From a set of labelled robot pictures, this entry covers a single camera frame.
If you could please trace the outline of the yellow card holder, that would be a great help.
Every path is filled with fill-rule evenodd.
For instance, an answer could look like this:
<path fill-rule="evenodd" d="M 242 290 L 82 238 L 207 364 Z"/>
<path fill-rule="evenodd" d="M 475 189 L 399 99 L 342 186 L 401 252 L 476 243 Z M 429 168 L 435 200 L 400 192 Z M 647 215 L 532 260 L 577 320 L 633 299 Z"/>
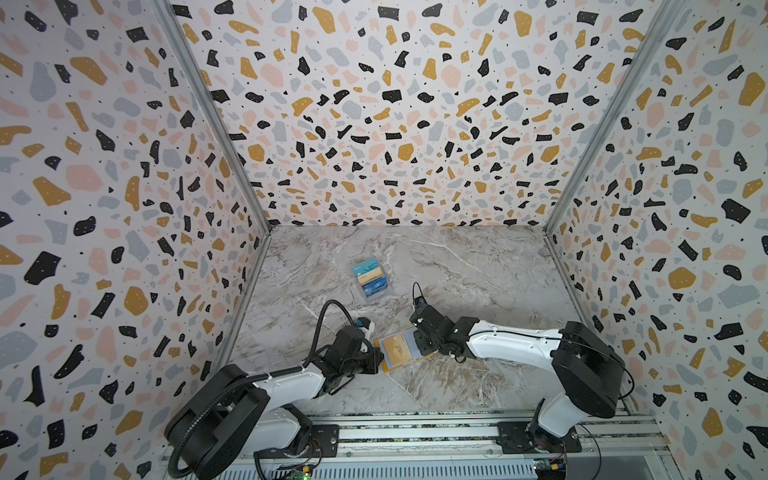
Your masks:
<path fill-rule="evenodd" d="M 389 373 L 433 356 L 434 351 L 428 352 L 426 348 L 419 348 L 418 340 L 422 338 L 423 335 L 416 328 L 410 328 L 377 339 L 374 346 L 383 355 L 380 369 Z"/>

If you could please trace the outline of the gold credit card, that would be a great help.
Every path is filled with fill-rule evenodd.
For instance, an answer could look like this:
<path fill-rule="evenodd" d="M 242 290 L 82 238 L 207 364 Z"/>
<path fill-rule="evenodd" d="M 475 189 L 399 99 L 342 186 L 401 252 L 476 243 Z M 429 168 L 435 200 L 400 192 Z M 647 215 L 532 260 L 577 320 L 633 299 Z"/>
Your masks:
<path fill-rule="evenodd" d="M 378 341 L 378 346 L 384 356 L 385 370 L 400 368 L 420 358 L 414 330 L 403 331 L 382 338 Z"/>

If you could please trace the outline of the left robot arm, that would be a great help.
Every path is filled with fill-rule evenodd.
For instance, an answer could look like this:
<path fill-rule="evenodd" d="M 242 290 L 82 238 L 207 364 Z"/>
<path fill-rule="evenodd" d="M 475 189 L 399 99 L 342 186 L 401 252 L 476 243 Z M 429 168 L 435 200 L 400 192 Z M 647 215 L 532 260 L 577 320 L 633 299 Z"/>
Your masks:
<path fill-rule="evenodd" d="M 383 355 L 370 341 L 373 328 L 366 317 L 354 320 L 305 366 L 264 374 L 223 367 L 166 426 L 168 475 L 213 479 L 244 454 L 305 454 L 313 424 L 297 403 L 332 396 L 359 375 L 377 374 Z"/>

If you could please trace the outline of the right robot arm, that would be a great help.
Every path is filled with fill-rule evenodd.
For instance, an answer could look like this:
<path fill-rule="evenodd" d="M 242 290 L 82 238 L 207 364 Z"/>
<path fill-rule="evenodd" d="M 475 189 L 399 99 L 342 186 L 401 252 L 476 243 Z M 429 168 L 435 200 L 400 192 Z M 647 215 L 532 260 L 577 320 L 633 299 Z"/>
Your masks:
<path fill-rule="evenodd" d="M 422 296 L 413 304 L 410 323 L 417 330 L 422 352 L 438 352 L 458 362 L 481 359 L 524 364 L 559 380 L 558 395 L 540 401 L 526 427 L 532 442 L 559 441 L 588 417 L 615 416 L 625 363 L 585 325 L 569 321 L 560 329 L 531 330 L 474 317 L 453 321 Z"/>

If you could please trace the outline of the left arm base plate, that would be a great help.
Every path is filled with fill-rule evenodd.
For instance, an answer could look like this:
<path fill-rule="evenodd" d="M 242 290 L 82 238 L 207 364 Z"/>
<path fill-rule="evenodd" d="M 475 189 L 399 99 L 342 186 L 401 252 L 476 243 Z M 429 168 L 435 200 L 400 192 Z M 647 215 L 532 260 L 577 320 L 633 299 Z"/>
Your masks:
<path fill-rule="evenodd" d="M 335 458 L 339 446 L 338 424 L 301 427 L 297 436 L 283 448 L 268 448 L 257 452 L 261 459 L 305 461 Z"/>

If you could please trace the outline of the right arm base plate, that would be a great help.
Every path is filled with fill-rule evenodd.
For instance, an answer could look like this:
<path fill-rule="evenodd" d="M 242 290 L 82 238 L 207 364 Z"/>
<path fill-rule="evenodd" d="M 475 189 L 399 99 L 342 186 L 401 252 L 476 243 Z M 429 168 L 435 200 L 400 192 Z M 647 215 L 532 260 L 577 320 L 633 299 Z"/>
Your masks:
<path fill-rule="evenodd" d="M 504 454 L 569 454 L 582 451 L 574 428 L 563 438 L 557 438 L 539 428 L 531 432 L 529 423 L 523 421 L 499 422 L 497 430 L 496 444 Z"/>

